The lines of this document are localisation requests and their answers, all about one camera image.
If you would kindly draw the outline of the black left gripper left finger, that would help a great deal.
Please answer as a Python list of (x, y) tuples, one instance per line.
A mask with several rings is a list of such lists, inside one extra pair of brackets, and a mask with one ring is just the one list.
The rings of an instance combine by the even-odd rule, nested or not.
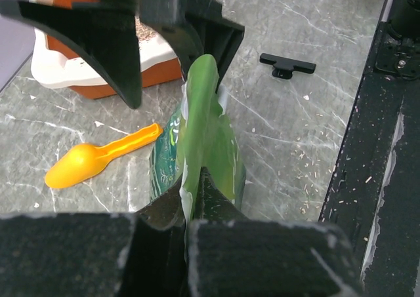
[(136, 213), (1, 216), (2, 296), (178, 296), (184, 216), (169, 191)]

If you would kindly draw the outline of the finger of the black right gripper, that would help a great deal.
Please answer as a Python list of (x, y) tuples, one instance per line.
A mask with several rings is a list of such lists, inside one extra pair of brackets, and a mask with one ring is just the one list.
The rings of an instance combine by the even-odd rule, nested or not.
[(210, 54), (222, 79), (245, 32), (222, 15), (217, 0), (140, 0), (140, 19), (168, 42), (183, 76), (198, 57)]
[(1, 0), (1, 15), (61, 41), (86, 61), (128, 107), (140, 107), (140, 55), (133, 13), (100, 4), (67, 9)]

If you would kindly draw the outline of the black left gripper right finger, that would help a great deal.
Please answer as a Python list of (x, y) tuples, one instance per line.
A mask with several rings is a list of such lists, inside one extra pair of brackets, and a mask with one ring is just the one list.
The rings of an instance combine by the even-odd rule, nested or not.
[(319, 222), (246, 218), (200, 173), (188, 228), (191, 296), (362, 296), (345, 234)]

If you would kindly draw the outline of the black bag clip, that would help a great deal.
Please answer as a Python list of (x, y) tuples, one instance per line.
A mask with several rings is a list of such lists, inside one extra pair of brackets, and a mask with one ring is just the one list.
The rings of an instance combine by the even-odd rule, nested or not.
[(303, 62), (267, 53), (262, 53), (259, 56), (259, 62), (273, 66), (272, 76), (279, 79), (291, 79), (294, 71), (313, 74), (316, 69), (316, 64), (310, 62)]

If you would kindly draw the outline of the yellow plastic scoop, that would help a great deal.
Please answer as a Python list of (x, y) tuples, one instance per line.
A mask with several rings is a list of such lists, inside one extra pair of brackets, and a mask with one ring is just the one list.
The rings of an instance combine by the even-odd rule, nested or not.
[(153, 123), (105, 146), (78, 144), (48, 170), (45, 183), (53, 189), (74, 186), (101, 173), (114, 159), (155, 142), (162, 133), (163, 128)]

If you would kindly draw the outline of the green litter bag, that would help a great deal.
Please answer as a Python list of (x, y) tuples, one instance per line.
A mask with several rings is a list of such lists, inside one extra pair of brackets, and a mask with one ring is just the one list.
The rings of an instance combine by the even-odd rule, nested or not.
[(246, 169), (226, 113), (227, 93), (218, 82), (212, 55), (193, 62), (182, 86), (182, 100), (150, 154), (151, 200), (180, 180), (176, 191), (187, 220), (193, 217), (203, 167), (216, 188), (236, 208), (242, 206)]

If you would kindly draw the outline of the white orange litter box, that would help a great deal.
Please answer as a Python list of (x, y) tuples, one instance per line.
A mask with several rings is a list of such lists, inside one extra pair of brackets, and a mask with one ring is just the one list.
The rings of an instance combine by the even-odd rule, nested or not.
[[(30, 0), (46, 5), (70, 9), (76, 2), (97, 0)], [(178, 58), (170, 45), (151, 28), (135, 18), (136, 36), (140, 51), (142, 86), (151, 87), (182, 77)], [(35, 29), (35, 44), (31, 61), (31, 74), (48, 89), (70, 88), (78, 94), (99, 99), (116, 92), (84, 59), (65, 44)]]

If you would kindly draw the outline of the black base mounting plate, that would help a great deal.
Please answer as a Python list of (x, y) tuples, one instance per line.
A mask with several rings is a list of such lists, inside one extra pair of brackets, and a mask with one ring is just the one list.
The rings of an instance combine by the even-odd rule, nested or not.
[(319, 216), (367, 296), (419, 295), (419, 0), (385, 0)]

